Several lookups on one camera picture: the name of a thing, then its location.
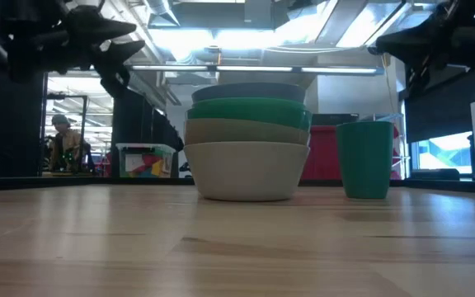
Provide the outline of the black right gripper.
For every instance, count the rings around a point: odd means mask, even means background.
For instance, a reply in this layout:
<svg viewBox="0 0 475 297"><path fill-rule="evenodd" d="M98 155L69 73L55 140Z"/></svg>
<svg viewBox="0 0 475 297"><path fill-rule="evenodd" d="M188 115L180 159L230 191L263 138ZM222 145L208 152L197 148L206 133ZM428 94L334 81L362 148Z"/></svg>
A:
<svg viewBox="0 0 475 297"><path fill-rule="evenodd" d="M444 0L439 10L418 26L381 35L375 41L376 54L427 56L446 52L450 65L475 68L475 40L451 42L458 28L475 29L475 0Z"/></svg>

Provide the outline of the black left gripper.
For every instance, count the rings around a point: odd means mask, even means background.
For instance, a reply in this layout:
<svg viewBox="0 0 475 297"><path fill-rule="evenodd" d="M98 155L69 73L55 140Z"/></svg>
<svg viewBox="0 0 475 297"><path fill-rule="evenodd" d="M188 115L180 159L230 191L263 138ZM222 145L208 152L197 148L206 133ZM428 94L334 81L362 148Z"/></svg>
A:
<svg viewBox="0 0 475 297"><path fill-rule="evenodd" d="M39 73L66 73L70 68L89 66L97 42L128 35L136 25L104 18L96 5L77 5L75 0L12 0L2 19L0 34L6 38L9 78L17 83ZM129 89L130 73L125 61L145 43L133 40L112 42L98 54L96 72L112 97Z"/></svg>

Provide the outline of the mint teal plastic bowl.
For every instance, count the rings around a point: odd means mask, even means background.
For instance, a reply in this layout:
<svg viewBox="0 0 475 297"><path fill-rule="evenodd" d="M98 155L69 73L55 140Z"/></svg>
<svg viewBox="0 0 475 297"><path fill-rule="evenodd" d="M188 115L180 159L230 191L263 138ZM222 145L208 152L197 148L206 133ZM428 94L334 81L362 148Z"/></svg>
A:
<svg viewBox="0 0 475 297"><path fill-rule="evenodd" d="M278 82L242 82L205 87L191 94L194 103L220 98L260 97L303 103L306 91L298 85Z"/></svg>

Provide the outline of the dark green plastic bowl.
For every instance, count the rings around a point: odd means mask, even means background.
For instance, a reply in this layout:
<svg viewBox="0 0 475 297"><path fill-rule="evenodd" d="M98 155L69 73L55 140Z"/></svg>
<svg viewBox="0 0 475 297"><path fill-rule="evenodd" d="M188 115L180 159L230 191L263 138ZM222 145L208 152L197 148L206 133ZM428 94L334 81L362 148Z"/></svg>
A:
<svg viewBox="0 0 475 297"><path fill-rule="evenodd" d="M313 113L303 103L275 98L233 97L199 101L186 119L250 120L309 131Z"/></svg>

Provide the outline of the pale pink plastic bowl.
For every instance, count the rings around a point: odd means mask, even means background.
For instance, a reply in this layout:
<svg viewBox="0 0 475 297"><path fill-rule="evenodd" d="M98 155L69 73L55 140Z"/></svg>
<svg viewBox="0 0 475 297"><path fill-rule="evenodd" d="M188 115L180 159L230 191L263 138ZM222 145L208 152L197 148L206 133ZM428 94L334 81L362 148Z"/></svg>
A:
<svg viewBox="0 0 475 297"><path fill-rule="evenodd" d="M252 120L192 119L185 123L185 145L261 141L307 145L310 133L284 125Z"/></svg>

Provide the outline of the cream white plastic bowl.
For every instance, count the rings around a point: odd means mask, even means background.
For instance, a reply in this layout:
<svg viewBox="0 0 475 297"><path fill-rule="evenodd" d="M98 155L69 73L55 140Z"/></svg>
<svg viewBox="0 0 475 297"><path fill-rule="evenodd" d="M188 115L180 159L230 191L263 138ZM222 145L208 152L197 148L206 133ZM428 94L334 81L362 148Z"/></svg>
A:
<svg viewBox="0 0 475 297"><path fill-rule="evenodd" d="M205 199L276 201L292 198L309 147L276 142L213 142L184 147L198 192Z"/></svg>

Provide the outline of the person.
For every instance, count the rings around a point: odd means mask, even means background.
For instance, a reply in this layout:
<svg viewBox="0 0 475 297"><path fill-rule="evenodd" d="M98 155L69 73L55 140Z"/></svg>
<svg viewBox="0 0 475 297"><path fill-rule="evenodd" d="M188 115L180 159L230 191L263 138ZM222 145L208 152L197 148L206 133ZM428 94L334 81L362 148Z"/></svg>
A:
<svg viewBox="0 0 475 297"><path fill-rule="evenodd" d="M71 128L65 115L54 115L51 123L57 133L49 146L50 171L80 172L83 170L82 159L90 153L91 145L82 139L77 130Z"/></svg>

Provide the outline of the black flat device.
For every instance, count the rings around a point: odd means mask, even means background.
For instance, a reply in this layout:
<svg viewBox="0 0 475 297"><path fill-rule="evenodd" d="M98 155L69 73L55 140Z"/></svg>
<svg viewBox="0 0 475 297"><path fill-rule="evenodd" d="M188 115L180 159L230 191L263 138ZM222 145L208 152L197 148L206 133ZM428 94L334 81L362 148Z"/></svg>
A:
<svg viewBox="0 0 475 297"><path fill-rule="evenodd" d="M459 181L460 180L460 173L455 168L415 169L411 172L410 179L414 179L414 180L437 180L437 181Z"/></svg>

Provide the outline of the black partition panel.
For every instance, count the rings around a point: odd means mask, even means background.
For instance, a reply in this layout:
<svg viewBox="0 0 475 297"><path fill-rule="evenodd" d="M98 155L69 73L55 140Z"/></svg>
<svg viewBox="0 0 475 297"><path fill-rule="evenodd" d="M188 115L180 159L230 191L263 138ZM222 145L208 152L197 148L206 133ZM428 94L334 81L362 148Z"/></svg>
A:
<svg viewBox="0 0 475 297"><path fill-rule="evenodd" d="M40 165L44 76L0 78L0 177L34 177Z"/></svg>

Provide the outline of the black flat case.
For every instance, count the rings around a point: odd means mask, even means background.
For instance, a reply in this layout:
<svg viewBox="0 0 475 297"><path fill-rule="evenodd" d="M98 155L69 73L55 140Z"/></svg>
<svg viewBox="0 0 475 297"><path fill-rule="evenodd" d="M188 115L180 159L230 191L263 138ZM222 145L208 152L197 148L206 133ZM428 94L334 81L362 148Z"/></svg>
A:
<svg viewBox="0 0 475 297"><path fill-rule="evenodd" d="M358 114L313 114L312 126L336 126L356 122Z"/></svg>

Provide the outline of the dark green plastic cup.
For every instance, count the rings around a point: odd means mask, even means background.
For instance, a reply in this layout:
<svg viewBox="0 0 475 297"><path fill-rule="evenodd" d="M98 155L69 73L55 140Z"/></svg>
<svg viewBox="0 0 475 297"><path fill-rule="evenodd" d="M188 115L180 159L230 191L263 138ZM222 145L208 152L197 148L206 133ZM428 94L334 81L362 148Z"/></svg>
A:
<svg viewBox="0 0 475 297"><path fill-rule="evenodd" d="M393 124L361 121L336 127L341 181L351 199L383 200L393 158Z"/></svg>

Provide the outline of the long ceiling light bar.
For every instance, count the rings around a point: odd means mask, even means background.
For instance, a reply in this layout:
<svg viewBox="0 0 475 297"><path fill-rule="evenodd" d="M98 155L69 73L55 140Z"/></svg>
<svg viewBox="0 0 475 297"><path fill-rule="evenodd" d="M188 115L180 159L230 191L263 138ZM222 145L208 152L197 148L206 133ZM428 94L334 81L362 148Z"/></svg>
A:
<svg viewBox="0 0 475 297"><path fill-rule="evenodd" d="M357 67L296 67L296 66L250 66L250 65L130 65L134 71L161 72L258 72L258 73L312 73L335 76L376 76L384 74L383 68Z"/></svg>

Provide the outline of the red plastic bin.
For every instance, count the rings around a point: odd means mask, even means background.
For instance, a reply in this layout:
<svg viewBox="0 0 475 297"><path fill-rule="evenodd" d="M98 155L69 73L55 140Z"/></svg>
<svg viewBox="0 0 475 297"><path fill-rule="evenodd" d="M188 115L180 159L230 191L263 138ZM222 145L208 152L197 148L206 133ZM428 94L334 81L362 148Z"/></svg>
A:
<svg viewBox="0 0 475 297"><path fill-rule="evenodd" d="M341 179L336 127L312 127L310 154L302 174L304 180Z"/></svg>

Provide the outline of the silver ventilation duct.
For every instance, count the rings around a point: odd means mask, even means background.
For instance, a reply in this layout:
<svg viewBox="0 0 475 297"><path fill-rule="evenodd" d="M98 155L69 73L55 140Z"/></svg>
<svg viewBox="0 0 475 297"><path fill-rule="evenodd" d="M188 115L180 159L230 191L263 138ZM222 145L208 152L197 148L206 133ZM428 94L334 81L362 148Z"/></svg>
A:
<svg viewBox="0 0 475 297"><path fill-rule="evenodd" d="M180 26L168 0L143 0L149 11L148 27Z"/></svg>

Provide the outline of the black table edge rail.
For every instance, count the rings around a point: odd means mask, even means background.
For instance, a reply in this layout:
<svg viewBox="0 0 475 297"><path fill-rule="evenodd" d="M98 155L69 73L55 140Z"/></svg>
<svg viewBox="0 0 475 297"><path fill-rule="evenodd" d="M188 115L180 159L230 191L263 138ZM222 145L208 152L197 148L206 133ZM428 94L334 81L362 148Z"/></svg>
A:
<svg viewBox="0 0 475 297"><path fill-rule="evenodd" d="M0 191L88 185L193 186L194 184L195 182L191 178L129 179L110 177L4 177L0 178ZM391 180L390 186L475 193L475 181L406 179Z"/></svg>

